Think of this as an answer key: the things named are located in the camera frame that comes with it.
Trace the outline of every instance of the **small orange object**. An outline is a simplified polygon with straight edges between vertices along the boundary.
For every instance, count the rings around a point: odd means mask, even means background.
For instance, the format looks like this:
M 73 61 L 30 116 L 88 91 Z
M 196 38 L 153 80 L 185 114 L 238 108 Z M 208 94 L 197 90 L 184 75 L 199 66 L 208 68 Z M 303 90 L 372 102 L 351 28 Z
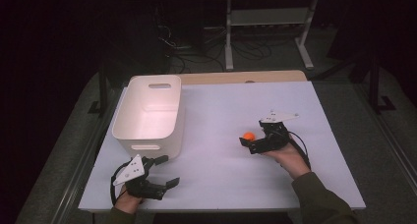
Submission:
M 255 134 L 251 132 L 247 132 L 243 135 L 243 139 L 249 140 L 249 141 L 255 140 Z

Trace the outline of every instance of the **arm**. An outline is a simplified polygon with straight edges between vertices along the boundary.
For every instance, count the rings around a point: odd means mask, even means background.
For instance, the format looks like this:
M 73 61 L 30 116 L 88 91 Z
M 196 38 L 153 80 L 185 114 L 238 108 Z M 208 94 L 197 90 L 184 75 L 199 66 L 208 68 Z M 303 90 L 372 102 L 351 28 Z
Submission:
M 274 158 L 294 179 L 292 187 L 300 201 L 303 223 L 359 223 L 349 205 L 325 188 L 291 144 L 264 155 Z
M 106 224 L 133 224 L 135 223 L 135 213 L 138 210 L 142 199 L 130 196 L 123 186 L 116 204 L 111 208 L 110 214 L 106 219 Z

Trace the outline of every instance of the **hand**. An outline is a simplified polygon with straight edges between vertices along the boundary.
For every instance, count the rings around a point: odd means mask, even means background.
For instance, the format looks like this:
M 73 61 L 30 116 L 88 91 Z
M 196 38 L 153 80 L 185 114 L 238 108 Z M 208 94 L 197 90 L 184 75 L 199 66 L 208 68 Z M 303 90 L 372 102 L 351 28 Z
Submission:
M 263 153 L 263 155 L 274 158 L 275 161 L 281 164 L 281 166 L 294 180 L 306 173 L 311 172 L 310 168 L 304 162 L 297 149 L 295 149 L 291 143 L 288 143 L 280 150 L 268 151 Z
M 114 207 L 121 211 L 134 214 L 138 210 L 138 206 L 142 203 L 142 200 L 143 199 L 141 197 L 129 195 L 126 191 L 126 186 L 123 185 Z

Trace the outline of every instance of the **white plastic bin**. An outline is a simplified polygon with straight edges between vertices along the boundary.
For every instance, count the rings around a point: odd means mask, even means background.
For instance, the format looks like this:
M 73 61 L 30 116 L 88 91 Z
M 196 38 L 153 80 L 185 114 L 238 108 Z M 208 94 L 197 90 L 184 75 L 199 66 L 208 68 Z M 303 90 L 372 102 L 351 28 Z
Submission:
M 174 158 L 181 151 L 184 118 L 179 77 L 133 77 L 117 110 L 112 133 L 131 157 Z

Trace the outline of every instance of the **white tabletop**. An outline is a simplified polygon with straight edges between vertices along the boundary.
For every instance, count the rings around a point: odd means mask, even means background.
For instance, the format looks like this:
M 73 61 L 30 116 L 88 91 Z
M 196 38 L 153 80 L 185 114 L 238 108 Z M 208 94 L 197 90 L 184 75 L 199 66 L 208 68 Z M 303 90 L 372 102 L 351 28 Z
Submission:
M 307 145 L 313 171 L 352 208 L 365 207 L 310 82 L 189 84 L 183 85 L 181 97 L 186 105 L 181 153 L 152 167 L 149 175 L 151 182 L 161 185 L 180 177 L 180 184 L 169 190 L 163 200 L 147 200 L 141 209 L 166 212 L 298 208 L 289 175 L 273 159 L 250 154 L 240 145 L 239 137 L 247 131 L 258 139 L 264 136 L 258 121 L 271 109 L 300 115 L 284 124 Z M 111 135 L 112 124 L 113 121 L 79 209 L 98 212 L 112 207 L 110 177 L 130 160 Z

